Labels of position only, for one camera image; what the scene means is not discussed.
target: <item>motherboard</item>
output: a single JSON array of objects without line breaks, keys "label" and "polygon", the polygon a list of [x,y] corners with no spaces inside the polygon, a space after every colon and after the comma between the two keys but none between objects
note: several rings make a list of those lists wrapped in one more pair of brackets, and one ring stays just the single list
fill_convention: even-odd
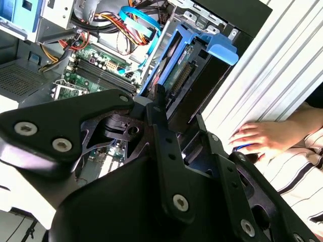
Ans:
[{"label": "motherboard", "polygon": [[141,88],[141,71],[119,73],[129,66],[125,60],[88,45],[71,54],[62,79],[54,83],[51,96],[59,100],[108,89],[135,96]]}]

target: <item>white metal surface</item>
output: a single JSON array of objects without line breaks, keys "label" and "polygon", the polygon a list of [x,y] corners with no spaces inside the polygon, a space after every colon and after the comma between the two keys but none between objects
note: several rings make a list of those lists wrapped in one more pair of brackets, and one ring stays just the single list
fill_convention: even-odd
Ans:
[{"label": "white metal surface", "polygon": [[269,0],[269,7],[271,16],[202,114],[224,144],[244,123],[286,119],[323,81],[323,1]]},{"label": "white metal surface", "polygon": [[49,7],[48,3],[50,0],[44,1],[43,11],[41,16],[52,23],[67,29],[70,22],[72,10],[73,10],[73,0],[55,0],[53,7]]}]

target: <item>black wire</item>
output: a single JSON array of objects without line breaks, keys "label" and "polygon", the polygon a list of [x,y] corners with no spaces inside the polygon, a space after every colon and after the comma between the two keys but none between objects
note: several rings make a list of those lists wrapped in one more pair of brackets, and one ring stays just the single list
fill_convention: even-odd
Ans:
[{"label": "black wire", "polygon": [[18,225],[18,227],[15,229],[15,231],[13,231],[13,233],[10,235],[10,237],[6,240],[6,242],[8,242],[11,237],[15,234],[15,232],[18,230],[18,228],[20,227],[20,225],[22,224],[22,222],[25,220],[26,216],[21,220],[20,224]]}]

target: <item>hex bolt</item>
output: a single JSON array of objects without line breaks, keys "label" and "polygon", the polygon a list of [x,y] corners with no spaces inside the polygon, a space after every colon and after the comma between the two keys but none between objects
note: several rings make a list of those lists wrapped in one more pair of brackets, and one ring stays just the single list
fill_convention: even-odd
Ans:
[{"label": "hex bolt", "polygon": [[120,99],[124,102],[128,102],[129,99],[126,96],[120,95]]},{"label": "hex bolt", "polygon": [[246,161],[246,158],[243,155],[239,154],[238,157],[240,158],[240,160]]},{"label": "hex bolt", "polygon": [[175,207],[181,212],[186,212],[188,210],[188,202],[186,198],[180,194],[173,196],[173,203]]},{"label": "hex bolt", "polygon": [[248,220],[242,219],[240,222],[240,225],[241,225],[243,231],[245,231],[245,233],[247,235],[249,235],[250,237],[254,237],[256,235],[256,232],[255,232],[252,224]]},{"label": "hex bolt", "polygon": [[17,134],[23,136],[31,136],[38,131],[37,126],[30,122],[19,122],[15,125],[14,129]]},{"label": "hex bolt", "polygon": [[72,143],[67,139],[58,138],[52,142],[52,147],[59,152],[67,152],[72,149]]},{"label": "hex bolt", "polygon": [[304,240],[302,239],[302,237],[301,236],[299,236],[298,234],[294,234],[294,238],[295,238],[295,240],[297,241],[297,242],[304,242]]},{"label": "hex bolt", "polygon": [[219,138],[216,135],[212,135],[212,139],[214,139],[215,141],[219,141]]}]

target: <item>metal panel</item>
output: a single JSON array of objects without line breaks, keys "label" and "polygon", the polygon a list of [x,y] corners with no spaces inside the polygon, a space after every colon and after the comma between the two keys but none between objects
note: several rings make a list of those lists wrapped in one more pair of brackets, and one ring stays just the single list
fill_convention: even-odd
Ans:
[{"label": "metal panel", "polygon": [[67,29],[73,9],[73,0],[46,0],[44,1],[41,16],[54,24]]},{"label": "metal panel", "polygon": [[256,37],[272,11],[259,0],[194,1],[253,38]]},{"label": "metal panel", "polygon": [[242,124],[284,120],[322,82],[323,2],[271,0],[274,11],[203,112],[222,140]]}]

